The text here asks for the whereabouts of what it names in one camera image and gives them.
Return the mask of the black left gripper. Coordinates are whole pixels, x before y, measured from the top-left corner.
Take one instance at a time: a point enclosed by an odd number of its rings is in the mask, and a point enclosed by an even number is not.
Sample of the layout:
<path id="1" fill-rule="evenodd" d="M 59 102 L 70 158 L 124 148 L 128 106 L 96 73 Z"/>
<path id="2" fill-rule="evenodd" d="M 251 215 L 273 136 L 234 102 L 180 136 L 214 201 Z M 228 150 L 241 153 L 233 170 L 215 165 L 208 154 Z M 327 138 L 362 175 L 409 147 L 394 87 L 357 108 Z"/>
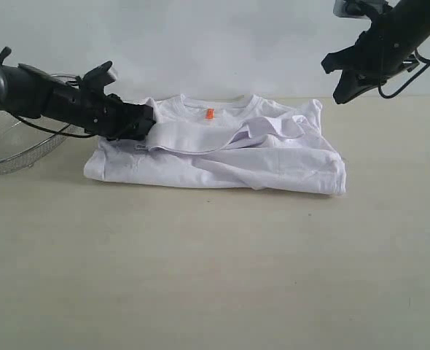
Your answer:
<path id="1" fill-rule="evenodd" d="M 54 89 L 47 101 L 47 116 L 108 140 L 143 141 L 156 123 L 151 106 L 78 89 Z"/>

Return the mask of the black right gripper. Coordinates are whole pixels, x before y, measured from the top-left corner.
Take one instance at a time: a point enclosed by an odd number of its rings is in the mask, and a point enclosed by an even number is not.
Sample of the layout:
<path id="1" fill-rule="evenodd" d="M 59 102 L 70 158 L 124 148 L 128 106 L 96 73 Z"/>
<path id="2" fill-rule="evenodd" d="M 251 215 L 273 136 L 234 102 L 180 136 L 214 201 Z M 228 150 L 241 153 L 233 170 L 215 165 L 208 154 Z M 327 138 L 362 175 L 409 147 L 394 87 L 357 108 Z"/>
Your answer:
<path id="1" fill-rule="evenodd" d="M 410 27 L 362 32 L 355 47 L 328 53 L 321 62 L 326 74 L 342 71 L 333 93 L 336 104 L 346 104 L 402 72 L 411 72 L 419 62 L 413 52 L 419 45 L 419 34 Z"/>

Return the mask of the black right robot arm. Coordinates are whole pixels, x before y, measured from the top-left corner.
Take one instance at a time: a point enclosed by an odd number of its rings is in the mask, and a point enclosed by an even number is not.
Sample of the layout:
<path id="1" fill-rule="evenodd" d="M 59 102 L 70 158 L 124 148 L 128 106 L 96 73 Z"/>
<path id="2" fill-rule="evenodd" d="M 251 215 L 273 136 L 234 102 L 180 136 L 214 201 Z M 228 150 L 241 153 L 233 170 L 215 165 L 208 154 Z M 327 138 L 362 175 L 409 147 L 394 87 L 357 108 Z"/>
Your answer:
<path id="1" fill-rule="evenodd" d="M 418 48 L 430 37 L 430 1 L 336 1 L 334 14 L 339 18 L 368 18 L 370 27 L 355 44 L 325 56 L 321 66 L 327 74 L 340 71 L 333 93 L 336 104 L 346 104 L 377 89 L 383 98 L 394 98 L 430 67 Z M 390 79 L 424 64 L 397 91 L 382 91 Z"/>

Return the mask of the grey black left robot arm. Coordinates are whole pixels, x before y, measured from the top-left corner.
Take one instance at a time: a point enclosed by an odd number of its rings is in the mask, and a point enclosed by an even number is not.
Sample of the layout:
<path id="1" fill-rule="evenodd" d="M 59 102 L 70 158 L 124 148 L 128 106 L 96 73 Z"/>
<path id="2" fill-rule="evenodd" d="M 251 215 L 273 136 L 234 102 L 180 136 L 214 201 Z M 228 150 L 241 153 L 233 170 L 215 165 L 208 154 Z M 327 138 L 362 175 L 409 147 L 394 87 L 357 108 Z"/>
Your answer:
<path id="1" fill-rule="evenodd" d="M 47 117 L 75 125 L 86 136 L 142 141 L 156 123 L 146 104 L 124 102 L 105 87 L 115 81 L 112 62 L 95 67 L 74 82 L 26 64 L 6 66 L 0 58 L 0 110 L 13 117 Z"/>

